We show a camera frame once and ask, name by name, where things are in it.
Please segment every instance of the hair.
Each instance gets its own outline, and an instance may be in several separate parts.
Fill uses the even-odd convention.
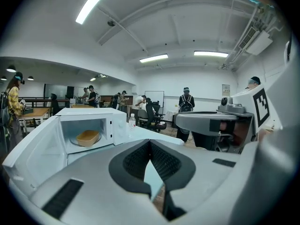
[[[19,83],[18,83],[18,79],[15,78],[15,76],[9,81],[8,85],[7,85],[7,88],[6,89],[9,89],[11,90],[13,87],[17,87],[17,88],[20,88],[19,87]]]

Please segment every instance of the whiteboard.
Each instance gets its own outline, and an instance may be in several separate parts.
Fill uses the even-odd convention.
[[[165,91],[145,91],[145,96],[150,98],[152,102],[159,101],[160,107],[164,107]]]

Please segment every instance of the food container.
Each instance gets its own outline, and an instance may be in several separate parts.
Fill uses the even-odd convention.
[[[99,138],[99,132],[93,130],[86,130],[80,133],[76,140],[78,144],[83,147],[91,147]]]

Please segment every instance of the woman in yellow shirt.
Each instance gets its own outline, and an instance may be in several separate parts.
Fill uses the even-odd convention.
[[[19,89],[23,83],[23,74],[16,72],[7,86],[7,106],[10,113],[10,121],[8,131],[10,133],[9,152],[23,139],[19,117],[22,115],[22,110],[25,106],[19,103]]]

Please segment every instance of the whiteboard frame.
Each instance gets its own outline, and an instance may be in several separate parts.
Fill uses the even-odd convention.
[[[151,91],[151,90],[148,90],[148,91],[145,91],[144,95],[146,95],[146,92],[163,92],[164,93],[164,97],[163,97],[163,106],[161,106],[160,108],[162,108],[164,110],[164,103],[165,103],[165,91]]]

